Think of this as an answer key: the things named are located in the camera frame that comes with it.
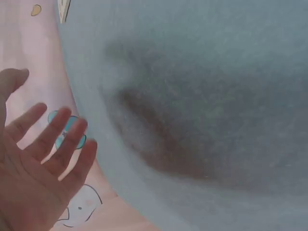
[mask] cartoon drawing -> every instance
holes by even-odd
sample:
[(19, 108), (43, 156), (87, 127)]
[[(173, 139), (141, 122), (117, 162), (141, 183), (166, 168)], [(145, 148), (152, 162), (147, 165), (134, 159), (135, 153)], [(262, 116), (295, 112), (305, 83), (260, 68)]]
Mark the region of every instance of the cartoon drawing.
[(33, 6), (31, 16), (37, 16), (42, 11), (42, 7), (38, 4)]
[(70, 228), (81, 225), (88, 221), (94, 210), (102, 204), (102, 200), (95, 189), (84, 184), (69, 202), (65, 210), (67, 218), (58, 220), (56, 225), (62, 224)]
[[(52, 119), (56, 116), (58, 111), (53, 111), (50, 112), (50, 114), (48, 115), (48, 123), (50, 123), (52, 121)], [(71, 116), (62, 132), (62, 134), (57, 138), (55, 145), (56, 145), (56, 149), (59, 149), (61, 143), (63, 142), (66, 134), (68, 133), (68, 131), (70, 130), (70, 128), (72, 127), (73, 123), (75, 122), (75, 120), (77, 120), (76, 116)], [(83, 135), (83, 137), (81, 138), (81, 140), (79, 141), (79, 144), (77, 145), (76, 149), (80, 149), (83, 147), (83, 145), (86, 142), (86, 135)]]

